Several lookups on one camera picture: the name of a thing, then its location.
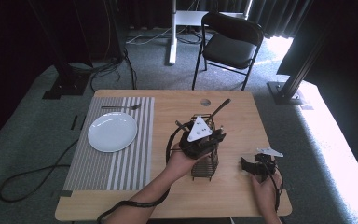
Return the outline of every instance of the gray carpet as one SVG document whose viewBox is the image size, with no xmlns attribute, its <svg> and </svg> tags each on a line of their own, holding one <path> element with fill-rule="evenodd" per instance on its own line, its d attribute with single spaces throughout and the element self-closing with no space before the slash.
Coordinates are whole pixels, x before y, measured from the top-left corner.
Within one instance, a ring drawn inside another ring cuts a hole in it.
<svg viewBox="0 0 358 224">
<path fill-rule="evenodd" d="M 184 38 L 195 40 L 192 36 Z M 320 163 L 323 158 L 316 152 L 315 142 L 303 125 L 303 119 L 298 114 L 300 108 L 275 105 L 269 94 L 268 81 L 285 81 L 287 77 L 275 75 L 281 61 L 269 51 L 268 42 L 264 42 L 259 52 L 246 90 L 251 91 L 255 97 L 271 146 L 285 155 L 279 160 L 279 165 L 293 213 L 284 219 L 286 223 L 358 223 L 358 216 L 348 214 L 345 210 L 337 196 L 334 182 L 326 173 L 323 163 Z M 138 89 L 190 90 L 199 47 L 179 42 L 176 64 L 169 66 L 169 45 L 169 39 L 156 39 L 144 45 L 127 45 L 129 58 L 137 74 Z M 225 73 L 212 67 L 208 72 L 201 72 L 196 89 L 239 90 L 243 77 L 232 73 L 223 77 Z M 83 96 L 42 100 L 56 77 L 53 67 L 41 74 L 1 130 L 0 185 L 11 175 L 53 164 L 78 138 L 80 120 L 86 116 L 93 92 L 87 88 Z M 95 78 L 93 87 L 96 90 L 131 89 L 128 64 L 122 63 L 118 73 L 111 72 Z M 75 116 L 78 121 L 72 130 Z M 63 157 L 61 163 L 70 164 L 74 149 Z M 54 171 L 42 188 L 24 201 L 0 201 L 0 223 L 60 223 L 54 218 L 54 212 L 58 202 L 57 192 L 62 189 L 67 171 L 67 168 Z M 16 197 L 28 192 L 46 173 L 29 175 L 9 185 L 5 195 Z M 233 220 L 236 224 L 263 223 L 260 217 L 235 217 Z"/>
</svg>

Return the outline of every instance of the wire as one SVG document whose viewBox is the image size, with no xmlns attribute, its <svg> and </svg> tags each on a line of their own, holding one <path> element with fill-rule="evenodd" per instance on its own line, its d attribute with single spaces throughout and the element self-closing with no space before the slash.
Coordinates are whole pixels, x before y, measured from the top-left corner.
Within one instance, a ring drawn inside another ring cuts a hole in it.
<svg viewBox="0 0 358 224">
<path fill-rule="evenodd" d="M 197 9 L 198 9 L 198 7 L 199 7 L 200 0 L 194 0 L 194 1 L 191 3 L 190 7 L 188 7 L 187 11 L 189 11 L 189 10 L 193 7 L 193 5 L 194 5 L 195 2 L 197 2 L 197 4 L 196 4 L 196 8 L 195 8 L 194 10 L 197 11 Z M 188 26 L 186 26 L 185 28 L 183 28 L 182 31 L 180 31 L 180 32 L 178 32 L 178 33 L 176 33 L 176 34 L 177 34 L 177 35 L 181 34 L 187 27 L 188 27 Z M 147 44 L 147 43 L 151 42 L 151 41 L 154 40 L 154 39 L 160 38 L 160 37 L 169 38 L 169 37 L 171 37 L 171 36 L 165 36 L 165 34 L 166 34 L 168 31 L 170 31 L 171 29 L 172 29 L 172 27 L 169 28 L 168 30 L 166 30 L 165 32 L 159 34 L 159 35 L 137 35 L 137 36 L 134 37 L 133 39 L 127 41 L 126 44 L 143 45 L 143 44 Z M 153 36 L 153 38 L 151 38 L 151 39 L 149 39 L 149 40 L 147 40 L 147 41 L 145 41 L 145 42 L 143 42 L 143 43 L 132 43 L 132 41 L 134 41 L 134 40 L 136 40 L 136 39 L 138 39 L 138 38 L 140 38 L 140 37 L 145 37 L 145 36 Z M 183 38 L 177 38 L 177 39 L 180 40 L 181 42 L 188 43 L 188 44 L 199 44 L 199 43 L 200 43 L 200 36 L 197 35 L 197 34 L 195 34 L 195 36 L 197 36 L 197 37 L 199 38 L 199 40 L 198 40 L 197 42 L 188 41 L 188 40 L 185 40 L 185 39 L 183 39 Z"/>
<path fill-rule="evenodd" d="M 168 160 L 171 157 L 171 151 L 173 150 L 178 150 L 177 148 L 175 149 L 171 149 L 172 146 L 172 142 L 174 137 L 176 136 L 176 134 L 181 131 L 186 125 L 183 124 L 180 127 L 178 127 L 173 134 L 170 136 L 170 139 L 168 141 L 167 147 L 165 149 L 165 162 L 168 163 Z M 107 210 L 106 212 L 103 212 L 102 214 L 100 214 L 97 218 L 97 223 L 98 224 L 102 224 L 102 219 L 104 217 L 106 217 L 107 215 L 113 213 L 116 209 L 118 209 L 120 206 L 123 205 L 127 205 L 127 206 L 132 206 L 132 207 L 141 207 L 141 208 L 147 208 L 147 207 L 154 207 L 157 206 L 159 204 L 161 204 L 162 202 L 164 202 L 164 200 L 168 197 L 168 194 L 170 193 L 170 189 L 168 189 L 167 191 L 165 191 L 165 193 L 156 201 L 152 202 L 152 203 L 138 203 L 138 202 L 134 202 L 134 201 L 120 201 L 118 203 L 115 204 L 115 206 L 113 206 L 112 208 L 110 208 L 109 210 Z"/>
<path fill-rule="evenodd" d="M 282 191 L 283 191 L 283 176 L 282 176 L 282 173 L 281 171 L 278 169 L 278 167 L 275 165 L 275 169 L 277 169 L 279 171 L 279 173 L 281 174 L 281 179 L 282 179 L 282 183 L 280 185 L 280 187 L 278 188 L 277 187 L 277 184 L 274 180 L 274 178 L 272 177 L 272 173 L 269 171 L 269 168 L 267 167 L 266 165 L 266 162 L 264 161 L 264 159 L 262 158 L 261 159 L 261 163 L 263 163 L 264 167 L 266 168 L 267 172 L 268 172 L 268 176 L 269 178 L 271 178 L 272 180 L 272 183 L 274 184 L 274 187 L 275 187 L 275 190 L 276 190 L 276 196 L 275 196 L 275 211 L 278 211 L 278 207 L 279 207 L 279 204 L 280 204 L 280 198 L 281 198 L 281 194 L 282 194 Z"/>
<path fill-rule="evenodd" d="M 91 68 L 91 69 L 82 69 L 82 68 L 74 68 L 76 71 L 82 73 L 93 73 L 91 75 L 91 79 L 89 82 L 89 86 L 91 87 L 91 90 L 93 92 L 95 92 L 95 89 L 93 87 L 93 81 L 95 78 L 99 78 L 99 77 L 104 77 L 110 74 L 110 72 L 116 71 L 118 73 L 118 67 L 121 65 L 122 61 L 120 61 L 119 63 L 107 63 L 105 65 L 102 65 L 100 67 L 97 68 Z"/>
<path fill-rule="evenodd" d="M 138 87 L 136 86 L 136 83 L 137 83 L 137 81 L 138 81 L 138 76 L 136 75 L 136 71 L 135 71 L 135 70 L 133 69 L 133 67 L 132 67 L 132 64 L 131 64 L 131 61 L 130 61 L 130 58 L 129 58 L 129 53 L 128 53 L 128 51 L 127 51 L 126 48 L 124 48 L 124 58 L 125 58 L 127 64 L 128 64 L 129 67 L 130 67 L 130 70 L 131 70 L 132 88 L 133 88 L 134 90 L 137 90 Z"/>
<path fill-rule="evenodd" d="M 111 38 L 111 31 L 110 31 L 110 19 L 109 19 L 109 12 L 108 12 L 108 10 L 107 10 L 107 6 L 106 6 L 106 0 L 103 0 L 103 4 L 104 4 L 104 7 L 105 7 L 105 11 L 106 11 L 106 18 L 107 18 L 107 24 L 108 24 L 108 32 L 109 32 L 109 34 L 108 34 L 108 42 L 107 42 L 107 47 L 106 47 L 106 52 L 105 52 L 105 54 L 104 54 L 104 56 L 103 56 L 103 60 L 105 60 L 106 59 L 106 56 L 107 56 L 107 51 L 109 51 L 109 49 L 110 49 L 110 38 Z"/>
<path fill-rule="evenodd" d="M 118 72 L 117 69 L 115 69 L 115 72 L 117 74 L 117 79 L 116 79 L 116 90 L 118 90 L 118 82 L 120 81 L 121 79 L 121 74 Z"/>
<path fill-rule="evenodd" d="M 286 224 L 286 221 L 284 220 L 283 217 L 279 217 L 279 219 L 281 220 L 281 223 L 282 223 L 282 224 Z"/>
<path fill-rule="evenodd" d="M 51 175 L 51 173 L 56 169 L 56 168 L 59 168 L 59 167 L 69 167 L 70 165 L 67 165 L 67 164 L 59 164 L 60 160 L 62 159 L 62 157 L 69 151 L 69 149 L 72 148 L 72 146 L 74 146 L 76 143 L 77 143 L 78 139 L 75 140 L 75 142 L 73 142 L 62 154 L 61 156 L 57 159 L 57 161 L 53 164 L 53 165 L 50 165 L 50 166 L 47 166 L 47 167 L 43 167 L 43 168 L 40 168 L 40 169 L 36 169 L 36 170 L 32 170 L 32 171 L 28 171 L 28 172 L 24 172 L 24 173 L 20 173 L 20 174 L 17 174 L 17 175 L 13 175 L 11 177 L 9 177 L 8 179 L 6 179 L 1 187 L 0 187 L 0 200 L 3 201 L 3 202 L 6 202 L 6 203 L 16 203 L 16 202 L 20 202 L 24 199 L 27 199 L 28 197 L 30 197 L 31 195 L 33 195 L 35 192 L 37 192 L 42 186 L 43 184 L 45 184 L 46 180 L 48 179 L 48 177 Z M 5 189 L 5 187 L 7 186 L 7 184 L 9 184 L 11 181 L 21 177 L 21 176 L 24 176 L 24 175 L 28 175 L 28 174 L 31 174 L 31 173 L 36 173 L 36 172 L 39 172 L 39 171 L 43 171 L 43 170 L 47 170 L 47 169 L 50 169 L 50 171 L 48 172 L 48 174 L 43 178 L 43 180 L 34 188 L 32 189 L 30 192 L 28 192 L 27 194 L 21 196 L 21 197 L 18 197 L 18 198 L 14 198 L 14 199 L 9 199 L 8 197 L 4 196 L 3 194 L 3 191 Z"/>
</svg>

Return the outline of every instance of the wooden table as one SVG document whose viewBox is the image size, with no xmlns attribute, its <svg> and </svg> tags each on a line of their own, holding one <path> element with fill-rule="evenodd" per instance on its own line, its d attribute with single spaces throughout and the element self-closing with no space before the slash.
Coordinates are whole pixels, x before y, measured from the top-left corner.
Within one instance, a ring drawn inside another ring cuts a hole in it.
<svg viewBox="0 0 358 224">
<path fill-rule="evenodd" d="M 97 91 L 94 97 L 155 97 L 151 178 L 165 167 L 165 148 L 175 121 L 185 123 L 194 114 L 211 114 L 227 98 L 231 103 L 214 118 L 217 127 L 227 134 L 220 144 L 219 165 L 212 180 L 181 178 L 171 188 L 168 198 L 159 205 L 152 218 L 256 217 L 260 216 L 250 179 L 241 169 L 240 158 L 255 161 L 256 149 L 268 147 L 269 140 L 259 117 L 254 98 L 248 91 Z M 209 106 L 201 101 L 208 99 Z M 102 212 L 136 191 L 74 190 L 70 197 L 61 196 L 56 210 L 60 221 L 95 220 Z M 292 206 L 284 190 L 279 216 L 287 216 Z"/>
</svg>

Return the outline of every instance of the black cable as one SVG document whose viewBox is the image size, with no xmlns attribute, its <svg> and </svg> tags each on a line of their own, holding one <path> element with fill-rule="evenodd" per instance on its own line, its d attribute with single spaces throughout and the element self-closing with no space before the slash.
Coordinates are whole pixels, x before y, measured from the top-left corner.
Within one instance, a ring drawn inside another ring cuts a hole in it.
<svg viewBox="0 0 358 224">
<path fill-rule="evenodd" d="M 286 221 L 284 220 L 283 217 L 279 217 L 279 219 L 281 220 L 281 223 L 282 223 L 282 224 L 286 224 Z"/>
<path fill-rule="evenodd" d="M 8 179 L 6 179 L 1 187 L 0 187 L 0 200 L 3 201 L 3 202 L 6 202 L 6 203 L 16 203 L 16 202 L 20 202 L 28 197 L 30 197 L 31 195 L 33 195 L 35 192 L 37 192 L 41 187 L 42 185 L 46 182 L 46 180 L 48 179 L 48 177 L 51 175 L 51 173 L 56 169 L 56 168 L 59 168 L 59 167 L 69 167 L 70 165 L 67 165 L 67 164 L 59 164 L 60 160 L 62 159 L 62 157 L 69 151 L 69 149 L 72 148 L 72 146 L 74 146 L 76 143 L 77 143 L 78 139 L 75 140 L 75 142 L 73 142 L 62 154 L 61 156 L 57 159 L 57 161 L 53 164 L 53 165 L 50 165 L 50 166 L 47 166 L 47 167 L 43 167 L 43 168 L 40 168 L 40 169 L 36 169 L 36 170 L 32 170 L 32 171 L 28 171 L 28 172 L 24 172 L 24 173 L 20 173 L 20 174 L 17 174 L 17 175 L 13 175 L 11 177 L 9 177 Z M 15 198 L 15 199 L 9 199 L 7 197 L 5 197 L 3 195 L 3 191 L 6 187 L 6 185 L 8 183 L 10 183 L 11 181 L 13 181 L 14 179 L 20 177 L 20 176 L 23 176 L 23 175 L 28 175 L 28 174 L 31 174 L 31 173 L 36 173 L 36 172 L 39 172 L 39 171 L 43 171 L 43 170 L 47 170 L 47 169 L 50 169 L 50 171 L 48 172 L 48 174 L 43 178 L 43 180 L 34 188 L 32 189 L 29 193 L 25 194 L 24 196 L 21 196 L 19 198 Z"/>
<path fill-rule="evenodd" d="M 119 66 L 121 64 L 121 62 L 114 62 L 112 59 L 111 62 L 101 65 L 101 66 L 98 66 L 98 67 L 95 67 L 95 68 L 79 68 L 79 67 L 75 67 L 72 65 L 71 65 L 71 68 L 75 73 L 96 73 L 96 72 L 105 71 L 113 66 Z"/>
<path fill-rule="evenodd" d="M 176 136 L 176 134 L 182 130 L 183 128 L 186 127 L 186 125 L 188 125 L 188 123 L 185 123 L 183 125 L 181 125 L 179 128 L 177 128 L 173 134 L 170 136 L 170 139 L 168 141 L 167 144 L 167 148 L 165 150 L 165 161 L 166 163 L 168 163 L 168 160 L 170 159 L 171 156 L 171 151 L 172 150 L 178 150 L 177 148 L 175 149 L 171 149 L 172 146 L 172 142 L 174 137 Z M 102 224 L 102 220 L 104 217 L 108 216 L 109 214 L 113 213 L 116 209 L 118 209 L 120 206 L 123 205 L 127 205 L 127 206 L 132 206 L 132 207 L 140 207 L 140 208 L 148 208 L 148 207 L 155 207 L 159 204 L 161 204 L 162 202 L 164 202 L 164 200 L 167 198 L 168 194 L 170 193 L 170 189 L 168 189 L 167 191 L 165 191 L 165 193 L 156 201 L 152 202 L 152 203 L 138 203 L 138 202 L 134 202 L 134 201 L 120 201 L 118 203 L 115 204 L 115 206 L 113 206 L 111 209 L 107 210 L 106 212 L 100 214 L 97 218 L 97 223 L 98 224 Z"/>
<path fill-rule="evenodd" d="M 280 198 L 281 198 L 281 194 L 282 194 L 282 189 L 283 189 L 283 176 L 282 176 L 282 173 L 278 169 L 278 167 L 275 166 L 275 169 L 278 169 L 278 171 L 281 173 L 281 179 L 282 179 L 282 183 L 281 183 L 280 187 L 278 188 L 274 178 L 272 177 L 272 173 L 269 171 L 269 168 L 266 165 L 266 161 L 264 161 L 263 158 L 261 159 L 261 163 L 263 163 L 264 167 L 266 168 L 266 170 L 268 172 L 269 178 L 271 178 L 272 183 L 274 184 L 274 187 L 275 187 L 275 190 L 276 190 L 276 193 L 275 193 L 275 211 L 278 211 L 278 207 L 279 207 L 279 204 L 280 204 Z"/>
<path fill-rule="evenodd" d="M 116 72 L 117 74 L 117 79 L 116 79 L 116 90 L 118 90 L 118 82 L 120 81 L 121 79 L 121 74 L 118 72 L 117 69 L 114 69 L 114 71 Z"/>
<path fill-rule="evenodd" d="M 129 58 L 129 53 L 127 51 L 126 48 L 124 48 L 124 59 L 126 60 L 127 64 L 129 65 L 130 67 L 130 70 L 131 70 L 131 83 L 132 83 L 132 88 L 134 90 L 137 90 L 137 86 L 136 86 L 136 82 L 138 81 L 138 77 L 136 75 L 136 71 L 133 69 L 132 67 L 132 64 L 131 64 L 131 61 L 130 61 L 130 58 Z"/>
<path fill-rule="evenodd" d="M 121 63 L 123 62 L 123 60 L 121 60 L 120 62 L 111 62 L 111 63 L 107 63 L 105 65 L 102 65 L 102 66 L 99 66 L 97 68 L 92 68 L 92 69 L 82 69 L 82 68 L 74 68 L 73 69 L 76 69 L 78 70 L 77 72 L 85 72 L 85 73 L 93 73 L 91 75 L 91 79 L 90 79 L 90 82 L 89 82 L 89 86 L 91 88 L 91 90 L 93 92 L 96 92 L 96 90 L 94 89 L 93 87 L 93 81 L 95 78 L 99 78 L 99 77 L 104 77 L 104 76 L 107 76 L 109 75 L 110 72 L 112 71 L 117 71 L 117 68 L 121 65 Z"/>
<path fill-rule="evenodd" d="M 182 37 L 179 37 L 179 36 L 187 36 L 187 35 L 193 35 L 197 38 L 196 41 L 191 41 L 191 40 L 187 40 L 187 39 L 184 39 Z M 128 36 L 127 38 L 129 40 L 133 40 L 133 38 L 135 38 L 136 36 Z M 142 38 L 145 38 L 145 39 L 169 39 L 169 38 L 172 38 L 171 35 L 160 35 L 158 37 L 155 37 L 155 36 L 142 36 Z M 182 43 L 185 43 L 185 44 L 199 44 L 201 42 L 201 39 L 202 39 L 202 36 L 201 34 L 195 32 L 195 31 L 192 31 L 191 33 L 189 34 L 181 34 L 181 33 L 178 33 L 176 35 L 176 39 L 179 41 L 179 42 L 182 42 Z"/>
</svg>

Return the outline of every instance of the black chair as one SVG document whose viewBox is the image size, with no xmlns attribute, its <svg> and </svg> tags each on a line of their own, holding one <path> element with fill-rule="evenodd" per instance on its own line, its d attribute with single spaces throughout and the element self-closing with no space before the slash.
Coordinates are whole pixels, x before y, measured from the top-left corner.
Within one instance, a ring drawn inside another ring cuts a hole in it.
<svg viewBox="0 0 358 224">
<path fill-rule="evenodd" d="M 205 40 L 206 26 L 208 26 L 208 30 L 216 32 L 208 43 Z M 210 64 L 245 75 L 242 85 L 242 90 L 244 90 L 264 39 L 264 32 L 261 27 L 251 21 L 216 12 L 208 12 L 203 16 L 201 27 L 202 42 L 191 89 L 194 90 L 196 85 L 200 56 L 202 54 L 205 71 L 207 70 L 207 64 Z"/>
</svg>

